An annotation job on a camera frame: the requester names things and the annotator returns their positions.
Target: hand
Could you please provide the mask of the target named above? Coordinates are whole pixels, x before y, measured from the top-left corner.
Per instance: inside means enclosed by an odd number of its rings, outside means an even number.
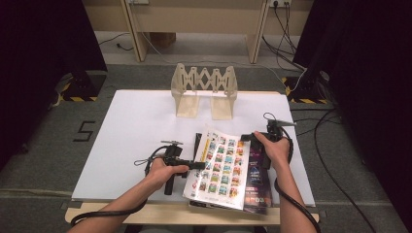
[[[275,170],[282,168],[285,165],[289,166],[289,141],[282,138],[279,142],[271,142],[263,134],[255,131],[257,139],[263,143],[267,156],[272,161],[272,166]]]
[[[155,185],[156,189],[160,189],[169,178],[176,173],[185,173],[189,169],[189,166],[166,166],[162,158],[156,158],[152,164],[151,171],[145,180],[149,180]]]

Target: table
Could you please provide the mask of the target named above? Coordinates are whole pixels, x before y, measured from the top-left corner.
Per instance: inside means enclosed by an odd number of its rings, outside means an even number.
[[[66,220],[70,221],[80,213],[101,209],[110,200],[117,198],[142,180],[144,167],[136,167],[133,162],[136,159],[147,158],[161,146],[161,140],[183,142],[181,157],[190,159],[194,151],[194,134],[202,132],[204,123],[224,133],[240,135],[253,130],[264,131],[266,121],[262,116],[266,112],[272,112],[278,119],[292,121],[285,95],[239,91],[234,103],[234,117],[231,120],[212,120],[208,99],[208,96],[201,96],[197,118],[181,118],[175,116],[174,99],[168,90],[118,90],[72,196],[74,201],[83,203],[80,208],[69,208]],[[285,129],[295,141],[291,162],[293,175],[304,202],[314,207],[315,202],[294,128],[289,126]],[[273,183],[276,178],[273,169],[269,170],[269,176]],[[185,180],[176,178],[171,196],[165,196],[163,189],[155,192],[146,207],[131,215],[125,223],[190,225],[277,225],[280,223],[277,208],[269,209],[268,216],[258,216],[230,210],[189,207],[188,200],[182,197],[184,186]],[[279,203],[279,196],[276,193],[273,188],[274,202]]]
[[[149,5],[121,0],[138,61],[149,43],[142,32],[246,35],[249,60],[256,63],[269,4],[267,0],[150,0]]]

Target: person's right hand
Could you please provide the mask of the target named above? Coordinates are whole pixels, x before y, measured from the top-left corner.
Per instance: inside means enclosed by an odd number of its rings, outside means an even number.
[[[284,166],[289,166],[289,141],[282,138],[279,142],[271,142],[263,134],[255,131],[257,139],[263,143],[267,156],[272,161],[272,166],[275,170],[281,169]]]

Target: sticker sheet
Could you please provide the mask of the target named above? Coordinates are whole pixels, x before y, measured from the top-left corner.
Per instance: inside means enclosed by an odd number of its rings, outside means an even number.
[[[190,200],[243,210],[248,177],[250,142],[207,127],[202,133],[195,161],[204,170],[188,175],[184,196]]]

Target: power outlet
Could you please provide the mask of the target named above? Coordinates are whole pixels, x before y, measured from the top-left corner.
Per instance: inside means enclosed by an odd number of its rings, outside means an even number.
[[[278,8],[286,8],[286,4],[289,4],[289,6],[291,6],[292,3],[292,0],[270,0],[269,7],[273,7],[275,1],[278,2]]]

